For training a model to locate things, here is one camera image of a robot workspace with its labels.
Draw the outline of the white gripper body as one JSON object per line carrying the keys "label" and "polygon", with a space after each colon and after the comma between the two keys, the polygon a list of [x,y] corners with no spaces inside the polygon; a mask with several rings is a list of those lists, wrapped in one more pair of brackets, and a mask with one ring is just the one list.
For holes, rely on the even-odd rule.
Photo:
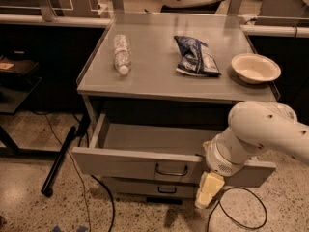
{"label": "white gripper body", "polygon": [[207,167],[223,177],[238,173],[251,158],[251,146],[238,139],[230,128],[203,143]]}

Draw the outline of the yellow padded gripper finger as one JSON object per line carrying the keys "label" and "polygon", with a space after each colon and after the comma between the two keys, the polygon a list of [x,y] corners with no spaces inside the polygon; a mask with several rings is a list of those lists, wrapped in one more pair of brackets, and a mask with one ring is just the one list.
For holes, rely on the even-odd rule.
{"label": "yellow padded gripper finger", "polygon": [[224,184],[224,178],[219,174],[204,172],[196,193],[195,206],[199,209],[207,208]]}

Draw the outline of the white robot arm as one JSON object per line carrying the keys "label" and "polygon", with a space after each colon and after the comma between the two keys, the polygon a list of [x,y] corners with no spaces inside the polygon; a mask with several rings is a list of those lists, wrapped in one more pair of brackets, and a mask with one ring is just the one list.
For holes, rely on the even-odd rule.
{"label": "white robot arm", "polygon": [[203,147],[209,170],[202,174],[196,193],[195,206],[200,209],[209,206],[227,177],[266,150],[309,164],[309,126],[285,104],[242,101],[230,110],[227,129]]}

